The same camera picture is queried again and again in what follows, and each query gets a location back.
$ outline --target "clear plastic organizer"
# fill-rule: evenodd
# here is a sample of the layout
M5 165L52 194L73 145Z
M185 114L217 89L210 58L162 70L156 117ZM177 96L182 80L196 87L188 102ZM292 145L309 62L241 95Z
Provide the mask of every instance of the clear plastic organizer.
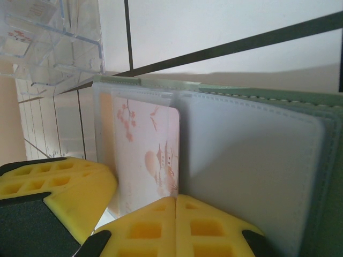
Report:
M1 75L31 86L76 87L104 74L98 1L0 0Z

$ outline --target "card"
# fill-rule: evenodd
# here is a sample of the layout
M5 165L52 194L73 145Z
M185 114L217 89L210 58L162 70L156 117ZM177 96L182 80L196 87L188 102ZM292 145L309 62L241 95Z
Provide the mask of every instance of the card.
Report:
M178 110L116 97L113 113L120 216L176 196Z

